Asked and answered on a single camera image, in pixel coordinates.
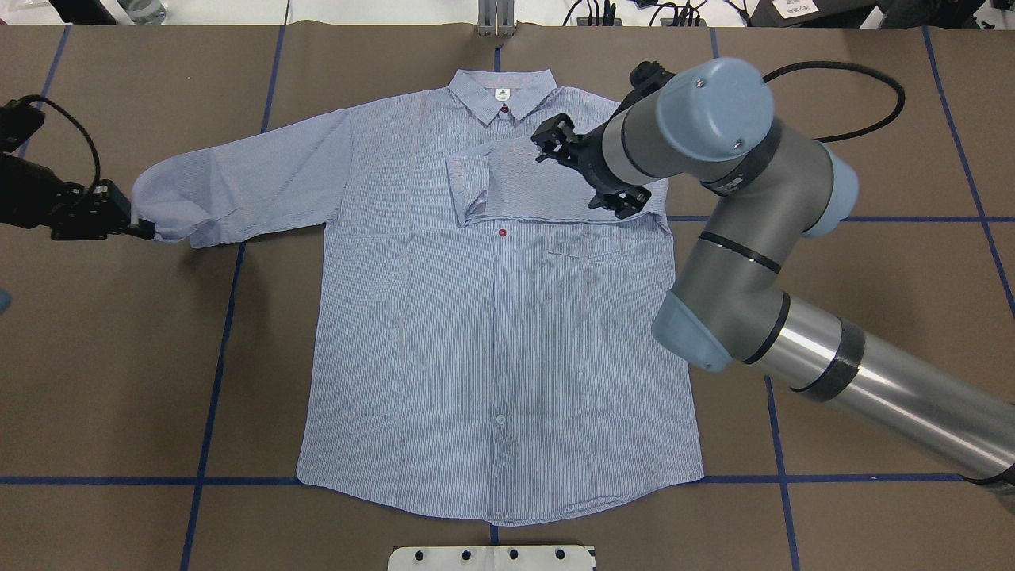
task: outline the shirt collar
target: shirt collar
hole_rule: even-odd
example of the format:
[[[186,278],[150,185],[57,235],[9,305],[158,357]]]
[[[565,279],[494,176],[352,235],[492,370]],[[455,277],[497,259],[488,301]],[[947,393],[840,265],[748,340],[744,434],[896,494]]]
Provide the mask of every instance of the shirt collar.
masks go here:
[[[498,101],[493,89],[506,87],[511,96]],[[550,70],[533,72],[468,71],[455,73],[448,88],[483,125],[489,125],[504,104],[515,119],[523,119],[539,106],[546,95],[557,87]]]

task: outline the shirt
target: shirt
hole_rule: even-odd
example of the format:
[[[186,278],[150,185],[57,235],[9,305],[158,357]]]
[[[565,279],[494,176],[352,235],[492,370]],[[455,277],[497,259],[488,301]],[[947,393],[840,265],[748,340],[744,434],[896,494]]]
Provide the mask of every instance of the shirt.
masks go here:
[[[574,517],[703,476],[687,365],[650,332],[673,282],[665,182],[619,221],[526,140],[616,105],[549,71],[460,70],[168,158],[135,209],[194,246],[325,222],[300,482],[499,525]]]

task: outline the white bracket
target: white bracket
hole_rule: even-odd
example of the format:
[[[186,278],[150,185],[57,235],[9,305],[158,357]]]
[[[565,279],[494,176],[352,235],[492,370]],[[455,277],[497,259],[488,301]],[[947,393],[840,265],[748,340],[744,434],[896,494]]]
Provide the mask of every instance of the white bracket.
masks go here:
[[[479,0],[480,35],[515,34],[515,0]]]
[[[388,571],[595,571],[596,549],[585,546],[399,548]]]

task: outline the silver cylinder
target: silver cylinder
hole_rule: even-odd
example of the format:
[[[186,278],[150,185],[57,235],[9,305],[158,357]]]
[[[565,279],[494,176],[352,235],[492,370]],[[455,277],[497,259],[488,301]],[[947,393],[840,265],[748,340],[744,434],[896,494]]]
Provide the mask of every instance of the silver cylinder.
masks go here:
[[[757,366],[804,396],[837,377],[837,388],[825,394],[829,405],[901,435],[966,478],[991,479],[1015,466],[1015,406],[862,332],[860,351],[847,352],[847,329],[794,299]]]

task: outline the white floor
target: white floor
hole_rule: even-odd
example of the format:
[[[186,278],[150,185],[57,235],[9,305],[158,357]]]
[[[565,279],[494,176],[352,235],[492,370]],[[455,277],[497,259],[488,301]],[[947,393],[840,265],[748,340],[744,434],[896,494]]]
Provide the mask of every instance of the white floor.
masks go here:
[[[168,15],[167,24],[278,24],[282,23],[287,0],[161,0]],[[743,0],[732,0],[742,5]],[[515,17],[519,21],[541,25],[560,25],[572,0],[516,0]],[[737,12],[723,0],[704,2],[699,8],[710,26],[742,26]],[[111,11],[118,11],[116,0],[103,0]],[[758,0],[747,0],[749,12]],[[291,0],[288,21],[318,20],[345,24],[428,24],[475,22],[478,0]],[[647,25],[655,7],[637,9],[634,2],[620,0],[617,17],[624,25]],[[589,13],[585,5],[574,10],[578,16]],[[666,9],[661,17],[669,17]],[[990,7],[988,0],[976,17],[1001,29],[1015,28],[1015,12]],[[0,0],[0,18],[7,23],[62,23],[46,0]]]

